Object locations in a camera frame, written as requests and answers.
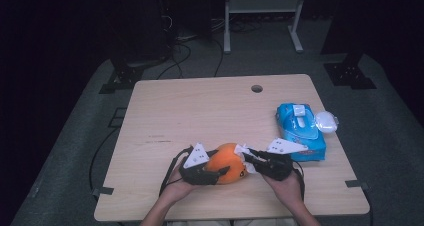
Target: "shelf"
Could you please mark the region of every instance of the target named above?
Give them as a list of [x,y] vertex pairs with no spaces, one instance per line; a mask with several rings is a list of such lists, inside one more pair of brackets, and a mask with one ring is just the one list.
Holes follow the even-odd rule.
[[229,0],[229,13],[296,12],[299,0]]

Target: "orange ball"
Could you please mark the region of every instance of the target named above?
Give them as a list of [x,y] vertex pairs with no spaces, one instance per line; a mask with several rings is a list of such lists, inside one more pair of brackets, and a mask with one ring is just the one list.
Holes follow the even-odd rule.
[[241,158],[234,153],[236,145],[236,143],[226,143],[219,146],[218,152],[212,155],[205,165],[205,170],[211,172],[218,172],[220,169],[230,166],[228,172],[219,177],[217,184],[233,183],[247,175]]

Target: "blue wipes package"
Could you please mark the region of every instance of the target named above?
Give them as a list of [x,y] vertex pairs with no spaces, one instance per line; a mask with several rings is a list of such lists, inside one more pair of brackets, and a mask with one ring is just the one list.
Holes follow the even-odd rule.
[[326,144],[315,116],[307,104],[284,103],[277,109],[277,122],[285,140],[308,146],[308,150],[292,153],[295,161],[325,159]]

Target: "hand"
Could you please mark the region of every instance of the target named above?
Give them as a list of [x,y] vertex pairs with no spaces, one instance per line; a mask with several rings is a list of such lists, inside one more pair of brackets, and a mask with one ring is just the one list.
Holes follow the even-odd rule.
[[178,201],[185,198],[200,185],[185,182],[176,166],[169,177],[168,185],[159,196],[156,203],[141,222],[142,226],[161,226],[169,209]]
[[191,185],[185,182],[179,172],[180,165],[177,165],[171,173],[168,185],[163,190],[160,198],[174,204],[189,195],[193,190],[201,187],[200,185]]
[[320,225],[303,203],[300,191],[300,179],[294,171],[283,181],[277,181],[265,175],[262,176],[271,186],[272,190],[274,190],[278,200],[290,210],[299,225]]
[[262,177],[274,190],[278,200],[280,200],[280,202],[286,207],[302,202],[299,183],[300,179],[294,171],[292,171],[290,175],[282,181],[274,180],[265,175],[262,175]]

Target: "gray mat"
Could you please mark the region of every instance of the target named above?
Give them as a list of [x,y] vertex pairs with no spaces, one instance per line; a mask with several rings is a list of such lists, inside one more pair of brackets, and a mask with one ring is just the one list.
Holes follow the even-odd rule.
[[[302,54],[294,51],[287,22],[264,23],[260,30],[249,34],[233,33],[232,53],[224,55],[217,76],[308,74],[325,108],[340,120],[337,134],[357,178],[370,187],[374,225],[422,225],[423,128],[387,81],[380,65],[366,55],[359,66],[377,89],[333,86],[323,64],[339,62],[345,55],[319,54],[329,24],[319,20],[301,22]],[[222,44],[222,33],[215,38]],[[221,57],[218,44],[199,39],[185,45],[190,47],[191,55],[180,64],[183,77],[213,77]],[[183,59],[187,52],[187,48],[176,46],[175,59]],[[172,64],[168,61],[146,70],[142,80],[155,80]],[[94,219],[96,201],[89,186],[92,158],[113,131],[108,127],[109,120],[117,107],[128,105],[131,96],[131,90],[98,93],[112,71],[110,61],[105,61],[93,75],[12,225],[117,225]],[[174,67],[161,79],[178,77],[180,72]],[[94,187],[103,184],[118,134],[119,130],[112,132],[92,164]],[[369,225],[368,214],[318,219],[322,225]]]

